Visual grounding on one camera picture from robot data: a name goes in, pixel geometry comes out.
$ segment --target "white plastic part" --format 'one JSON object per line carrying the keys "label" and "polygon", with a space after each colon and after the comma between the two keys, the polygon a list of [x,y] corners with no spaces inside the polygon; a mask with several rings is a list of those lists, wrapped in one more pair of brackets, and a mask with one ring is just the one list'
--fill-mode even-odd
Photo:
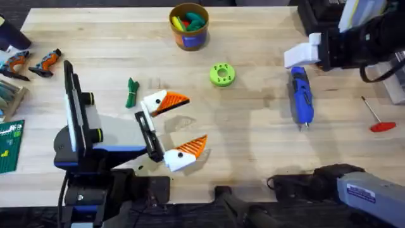
{"label": "white plastic part", "polygon": [[321,44],[321,34],[319,32],[311,33],[308,37],[308,41],[311,45],[320,45]]}
{"label": "white plastic part", "polygon": [[140,102],[140,107],[142,108],[142,111],[144,112],[144,116],[145,116],[146,122],[147,122],[147,124],[149,126],[149,130],[151,130],[151,132],[155,133],[156,129],[154,128],[150,111],[147,109],[147,106],[146,106],[145,102],[141,101]]}
{"label": "white plastic part", "polygon": [[152,113],[159,108],[159,105],[161,104],[163,99],[166,97],[166,95],[167,95],[167,91],[162,90],[159,92],[155,92],[152,95],[144,97],[143,102],[146,105],[149,113]]}
{"label": "white plastic part", "polygon": [[309,35],[308,43],[301,43],[284,52],[284,67],[289,69],[296,66],[308,65],[320,61],[318,46],[321,44],[321,34]]}
{"label": "white plastic part", "polygon": [[70,109],[69,97],[67,94],[65,94],[65,111],[66,111],[66,116],[68,117],[70,144],[72,146],[72,151],[76,152],[76,150],[77,150],[76,132],[75,132],[75,128],[73,127],[72,111]]}
{"label": "white plastic part", "polygon": [[193,164],[197,160],[194,155],[181,152],[177,149],[166,151],[163,158],[165,159],[166,166],[171,172],[176,172],[187,165]]}

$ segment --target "orange handled tool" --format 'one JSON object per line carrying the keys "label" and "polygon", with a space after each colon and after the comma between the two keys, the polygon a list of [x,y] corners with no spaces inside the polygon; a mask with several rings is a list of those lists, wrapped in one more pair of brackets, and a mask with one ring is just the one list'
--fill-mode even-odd
{"label": "orange handled tool", "polygon": [[23,65],[29,56],[30,56],[29,51],[21,51],[19,53],[16,53],[12,57],[10,57],[5,63],[0,64],[0,73],[12,79],[20,79],[29,82],[30,79],[28,79],[26,76],[20,75],[14,69],[14,67],[17,65]]}
{"label": "orange handled tool", "polygon": [[61,55],[62,52],[59,49],[56,49],[47,54],[40,63],[36,64],[35,67],[30,67],[28,69],[41,77],[52,77],[53,73],[49,70],[49,67],[55,64]]}

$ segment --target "gray device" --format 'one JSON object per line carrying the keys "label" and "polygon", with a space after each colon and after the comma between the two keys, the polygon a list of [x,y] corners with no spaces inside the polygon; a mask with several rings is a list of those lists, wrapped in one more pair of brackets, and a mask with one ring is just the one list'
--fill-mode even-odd
{"label": "gray device", "polygon": [[366,172],[337,179],[341,202],[398,228],[405,227],[405,187]]}

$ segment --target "green gear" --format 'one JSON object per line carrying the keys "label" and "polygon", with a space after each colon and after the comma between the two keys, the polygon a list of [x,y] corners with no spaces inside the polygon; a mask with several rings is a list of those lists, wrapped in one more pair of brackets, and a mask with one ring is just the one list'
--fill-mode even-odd
{"label": "green gear", "polygon": [[228,63],[217,63],[209,71],[209,79],[216,86],[229,86],[235,78],[235,70]]}

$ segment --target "blue handle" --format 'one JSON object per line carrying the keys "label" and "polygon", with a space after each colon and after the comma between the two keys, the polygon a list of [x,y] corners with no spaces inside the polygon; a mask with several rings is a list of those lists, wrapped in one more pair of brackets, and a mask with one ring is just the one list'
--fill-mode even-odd
{"label": "blue handle", "polygon": [[302,67],[294,67],[291,70],[293,76],[294,99],[296,102],[297,121],[300,124],[311,123],[314,118],[312,93],[308,77]]}

